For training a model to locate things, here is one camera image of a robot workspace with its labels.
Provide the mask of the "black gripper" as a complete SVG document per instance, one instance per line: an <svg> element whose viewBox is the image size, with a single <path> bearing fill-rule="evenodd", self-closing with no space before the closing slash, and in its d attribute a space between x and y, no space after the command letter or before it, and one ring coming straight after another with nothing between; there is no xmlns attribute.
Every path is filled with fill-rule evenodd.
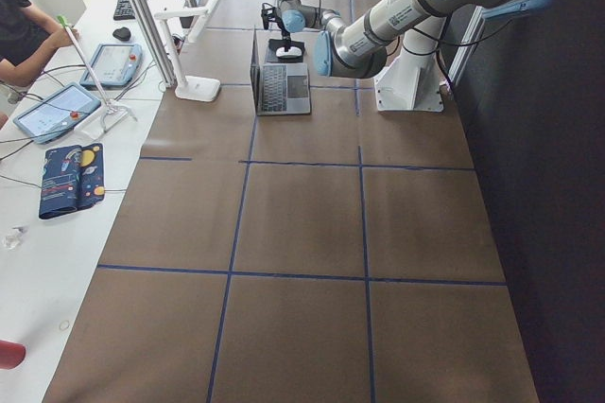
<svg viewBox="0 0 605 403"><path fill-rule="evenodd" d="M282 40L281 40L282 47L283 48L290 48L291 47L290 33L287 30L282 30L281 31L281 36L282 36Z"/></svg>

